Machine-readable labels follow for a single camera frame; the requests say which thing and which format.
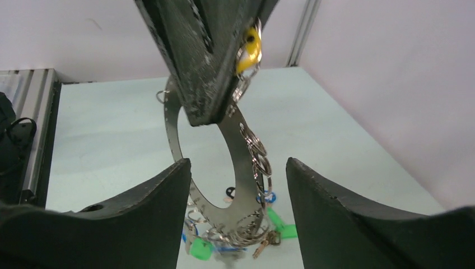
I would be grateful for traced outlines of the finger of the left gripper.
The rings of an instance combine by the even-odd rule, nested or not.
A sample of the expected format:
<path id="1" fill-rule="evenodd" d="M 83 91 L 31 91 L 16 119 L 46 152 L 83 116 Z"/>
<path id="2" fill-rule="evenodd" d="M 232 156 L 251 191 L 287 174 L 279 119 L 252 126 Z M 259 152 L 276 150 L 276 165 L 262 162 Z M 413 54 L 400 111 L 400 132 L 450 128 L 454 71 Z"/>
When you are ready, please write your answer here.
<path id="1" fill-rule="evenodd" d="M 136 1 L 193 127 L 219 123 L 238 82 L 245 32 L 265 25 L 276 1 Z"/>

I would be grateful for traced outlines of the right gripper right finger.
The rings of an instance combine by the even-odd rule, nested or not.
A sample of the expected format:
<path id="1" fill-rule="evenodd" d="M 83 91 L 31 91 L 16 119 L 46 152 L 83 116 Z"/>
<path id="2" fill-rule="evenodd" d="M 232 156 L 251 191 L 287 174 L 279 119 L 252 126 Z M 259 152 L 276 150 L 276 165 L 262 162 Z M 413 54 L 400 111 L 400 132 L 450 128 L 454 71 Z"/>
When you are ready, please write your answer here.
<path id="1" fill-rule="evenodd" d="M 423 215 L 357 194 L 291 157 L 286 178 L 305 268 L 473 268 L 474 207 Z"/>

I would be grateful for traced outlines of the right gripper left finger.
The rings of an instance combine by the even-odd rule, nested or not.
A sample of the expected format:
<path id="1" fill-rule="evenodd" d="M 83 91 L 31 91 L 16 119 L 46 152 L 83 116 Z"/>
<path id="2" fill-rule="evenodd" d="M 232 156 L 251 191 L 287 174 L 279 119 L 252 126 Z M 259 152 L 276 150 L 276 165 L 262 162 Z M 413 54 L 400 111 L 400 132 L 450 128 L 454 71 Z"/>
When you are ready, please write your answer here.
<path id="1" fill-rule="evenodd" d="M 1 267 L 175 268 L 190 169 L 181 159 L 79 212 L 1 204 Z"/>

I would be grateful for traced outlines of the yellow key tag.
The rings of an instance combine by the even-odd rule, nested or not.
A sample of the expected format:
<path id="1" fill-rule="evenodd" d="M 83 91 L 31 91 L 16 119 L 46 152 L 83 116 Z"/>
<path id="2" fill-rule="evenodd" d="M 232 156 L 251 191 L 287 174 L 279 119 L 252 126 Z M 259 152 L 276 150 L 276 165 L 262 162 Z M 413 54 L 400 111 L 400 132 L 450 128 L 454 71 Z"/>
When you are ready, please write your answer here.
<path id="1" fill-rule="evenodd" d="M 251 67 L 255 67 L 262 59 L 262 31 L 258 25 L 247 30 L 244 44 L 236 56 L 235 73 L 239 75 Z"/>

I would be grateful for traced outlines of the keys with tags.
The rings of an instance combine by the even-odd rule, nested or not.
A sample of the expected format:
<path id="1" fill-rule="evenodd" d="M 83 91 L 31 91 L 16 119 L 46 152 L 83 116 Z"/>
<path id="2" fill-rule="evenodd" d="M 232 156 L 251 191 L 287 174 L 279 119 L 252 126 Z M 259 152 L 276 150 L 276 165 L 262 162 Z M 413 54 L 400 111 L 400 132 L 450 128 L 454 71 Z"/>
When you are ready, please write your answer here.
<path id="1" fill-rule="evenodd" d="M 181 239 L 185 245 L 186 254 L 201 261 L 209 260 L 213 254 L 230 254 L 240 257 L 248 250 L 245 247 L 234 247 L 218 238 L 214 230 L 200 234 L 197 224 L 192 220 L 184 221 Z"/>

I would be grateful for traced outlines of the large metal keyring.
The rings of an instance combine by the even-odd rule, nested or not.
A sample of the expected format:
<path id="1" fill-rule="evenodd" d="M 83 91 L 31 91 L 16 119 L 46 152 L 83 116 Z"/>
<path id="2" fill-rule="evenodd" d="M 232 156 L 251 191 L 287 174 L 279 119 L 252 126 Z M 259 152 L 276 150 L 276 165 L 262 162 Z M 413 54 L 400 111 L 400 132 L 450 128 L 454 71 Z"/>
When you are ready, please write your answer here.
<path id="1" fill-rule="evenodd" d="M 199 212 L 210 230 L 201 235 L 210 242 L 245 248 L 260 243 L 269 231 L 264 187 L 272 187 L 272 168 L 260 139 L 248 127 L 235 103 L 231 114 L 217 125 L 230 152 L 236 193 L 228 207 L 213 205 L 192 180 L 189 197 L 192 212 Z"/>

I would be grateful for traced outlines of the brass keys on table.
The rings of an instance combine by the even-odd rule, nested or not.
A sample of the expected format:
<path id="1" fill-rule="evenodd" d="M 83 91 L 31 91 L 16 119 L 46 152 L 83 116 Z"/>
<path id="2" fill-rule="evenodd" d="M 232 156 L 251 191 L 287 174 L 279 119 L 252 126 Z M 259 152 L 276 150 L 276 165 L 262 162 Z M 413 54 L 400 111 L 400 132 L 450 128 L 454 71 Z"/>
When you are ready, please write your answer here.
<path id="1" fill-rule="evenodd" d="M 281 233 L 279 231 L 272 230 L 267 233 L 266 237 L 261 241 L 259 247 L 255 250 L 252 257 L 257 259 L 262 251 L 269 245 L 278 246 L 281 244 Z"/>

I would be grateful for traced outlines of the green key tag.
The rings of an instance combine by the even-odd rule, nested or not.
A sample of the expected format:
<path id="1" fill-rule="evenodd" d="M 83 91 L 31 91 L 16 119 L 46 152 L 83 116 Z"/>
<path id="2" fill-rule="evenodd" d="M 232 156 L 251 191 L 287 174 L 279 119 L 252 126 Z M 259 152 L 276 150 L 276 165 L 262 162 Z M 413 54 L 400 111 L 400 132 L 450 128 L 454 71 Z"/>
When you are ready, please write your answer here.
<path id="1" fill-rule="evenodd" d="M 293 239 L 298 237 L 296 225 L 286 224 L 273 208 L 267 208 L 267 215 L 272 222 L 275 231 L 280 233 L 281 239 Z"/>

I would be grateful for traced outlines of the blue key tag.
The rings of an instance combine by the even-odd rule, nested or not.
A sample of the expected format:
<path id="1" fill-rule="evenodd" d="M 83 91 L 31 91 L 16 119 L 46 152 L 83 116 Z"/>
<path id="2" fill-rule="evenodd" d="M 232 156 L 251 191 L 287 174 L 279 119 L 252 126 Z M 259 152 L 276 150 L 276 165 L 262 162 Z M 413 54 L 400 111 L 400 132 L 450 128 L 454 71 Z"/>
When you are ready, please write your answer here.
<path id="1" fill-rule="evenodd" d="M 277 199 L 276 194 L 274 192 L 269 192 L 268 190 L 264 191 L 263 197 L 265 199 L 265 203 L 269 204 L 273 204 Z"/>

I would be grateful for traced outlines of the black key tag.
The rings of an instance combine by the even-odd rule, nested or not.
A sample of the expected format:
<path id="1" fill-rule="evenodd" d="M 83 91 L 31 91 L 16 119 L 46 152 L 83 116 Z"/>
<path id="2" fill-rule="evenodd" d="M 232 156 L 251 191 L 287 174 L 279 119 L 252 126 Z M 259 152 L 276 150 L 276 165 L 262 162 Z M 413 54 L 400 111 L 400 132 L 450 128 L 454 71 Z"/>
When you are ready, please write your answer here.
<path id="1" fill-rule="evenodd" d="M 225 190 L 225 193 L 226 195 L 228 196 L 228 198 L 230 199 L 234 199 L 235 197 L 235 187 L 228 187 L 226 190 Z"/>

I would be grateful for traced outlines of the right aluminium frame post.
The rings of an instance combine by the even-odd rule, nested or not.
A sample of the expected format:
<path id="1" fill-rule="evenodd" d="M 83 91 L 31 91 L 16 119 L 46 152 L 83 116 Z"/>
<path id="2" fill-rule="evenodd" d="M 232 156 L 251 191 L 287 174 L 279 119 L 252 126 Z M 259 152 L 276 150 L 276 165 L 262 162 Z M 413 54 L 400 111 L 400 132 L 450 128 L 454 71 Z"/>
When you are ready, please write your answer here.
<path id="1" fill-rule="evenodd" d="M 322 0 L 307 0 L 300 17 L 294 41 L 286 62 L 286 67 L 297 67 Z"/>

